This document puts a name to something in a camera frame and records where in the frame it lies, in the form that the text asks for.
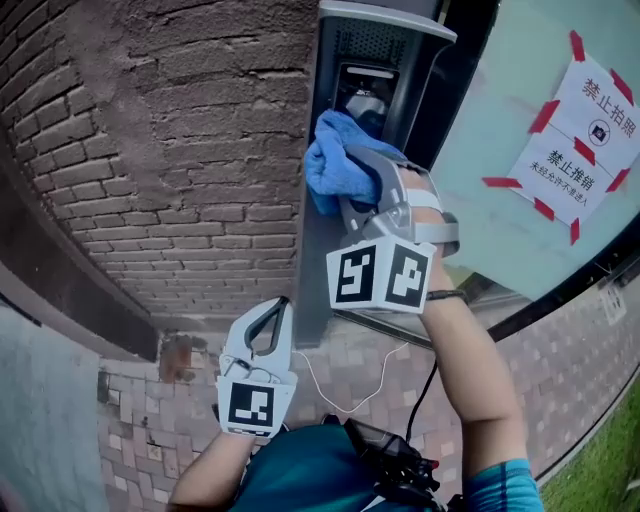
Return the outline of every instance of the human arm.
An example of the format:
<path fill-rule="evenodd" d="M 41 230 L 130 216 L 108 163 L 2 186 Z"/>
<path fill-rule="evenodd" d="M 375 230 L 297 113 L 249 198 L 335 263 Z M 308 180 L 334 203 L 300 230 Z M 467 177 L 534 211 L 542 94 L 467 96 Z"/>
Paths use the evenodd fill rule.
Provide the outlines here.
<path fill-rule="evenodd" d="M 403 172 L 408 188 L 427 188 L 416 173 Z M 414 208 L 415 222 L 444 222 L 431 208 Z M 429 290 L 454 289 L 442 264 L 432 262 Z M 462 422 L 466 478 L 507 460 L 526 458 L 522 412 L 509 370 L 495 343 L 459 298 L 427 302 L 422 323 L 433 344 L 444 390 Z"/>
<path fill-rule="evenodd" d="M 169 510 L 226 510 L 238 492 L 254 444 L 255 437 L 220 433 L 178 480 Z"/>

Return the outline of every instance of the person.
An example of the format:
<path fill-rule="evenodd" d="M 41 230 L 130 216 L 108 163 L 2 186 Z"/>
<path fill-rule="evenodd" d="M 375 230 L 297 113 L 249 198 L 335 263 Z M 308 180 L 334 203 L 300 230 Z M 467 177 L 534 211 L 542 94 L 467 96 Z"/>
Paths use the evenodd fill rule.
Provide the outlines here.
<path fill-rule="evenodd" d="M 417 174 L 403 173 L 408 188 L 427 187 Z M 430 208 L 415 208 L 413 214 L 417 222 L 443 222 Z M 441 254 L 440 248 L 429 290 L 453 289 Z M 527 460 L 522 411 L 493 340 L 457 297 L 427 301 L 420 319 L 462 424 L 465 509 L 543 510 Z M 367 509 L 376 498 L 375 474 L 356 456 L 344 428 L 331 423 L 278 434 L 251 460 L 244 478 L 255 438 L 221 433 L 182 474 L 169 510 Z M 369 510 L 419 509 L 383 501 Z"/>

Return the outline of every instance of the green grass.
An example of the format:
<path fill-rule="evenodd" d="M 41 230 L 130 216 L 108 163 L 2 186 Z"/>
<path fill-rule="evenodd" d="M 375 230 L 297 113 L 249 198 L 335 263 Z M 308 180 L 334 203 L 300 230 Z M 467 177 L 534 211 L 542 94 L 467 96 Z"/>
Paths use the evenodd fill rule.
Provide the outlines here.
<path fill-rule="evenodd" d="M 548 512 L 638 512 L 640 491 L 623 498 L 640 477 L 640 379 L 598 433 L 541 491 Z"/>

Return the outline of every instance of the strap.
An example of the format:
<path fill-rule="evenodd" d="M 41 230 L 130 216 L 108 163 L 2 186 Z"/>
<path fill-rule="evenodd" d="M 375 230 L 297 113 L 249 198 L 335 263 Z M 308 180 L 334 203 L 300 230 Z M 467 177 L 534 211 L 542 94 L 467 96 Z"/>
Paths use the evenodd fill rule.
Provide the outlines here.
<path fill-rule="evenodd" d="M 413 207 L 426 207 L 433 208 L 442 213 L 442 207 L 438 197 L 428 190 L 422 188 L 408 188 L 407 189 L 407 202 Z"/>
<path fill-rule="evenodd" d="M 462 290 L 436 290 L 427 293 L 427 300 L 443 300 L 450 299 L 452 297 L 458 297 L 462 299 L 465 304 L 468 303 L 467 294 Z"/>
<path fill-rule="evenodd" d="M 415 240 L 417 244 L 429 242 L 430 244 L 443 244 L 447 242 L 457 242 L 459 229 L 457 222 L 446 224 L 427 224 L 421 222 L 414 226 Z"/>

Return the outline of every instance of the sign with chinese text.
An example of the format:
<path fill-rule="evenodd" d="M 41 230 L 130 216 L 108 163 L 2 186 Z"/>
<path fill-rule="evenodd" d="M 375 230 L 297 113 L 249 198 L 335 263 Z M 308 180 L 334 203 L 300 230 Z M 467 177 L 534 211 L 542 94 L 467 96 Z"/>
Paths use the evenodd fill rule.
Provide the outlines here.
<path fill-rule="evenodd" d="M 555 100 L 508 176 L 522 186 L 514 192 L 543 202 L 567 225 L 583 224 L 640 151 L 640 109 L 588 55 L 572 59 Z"/>

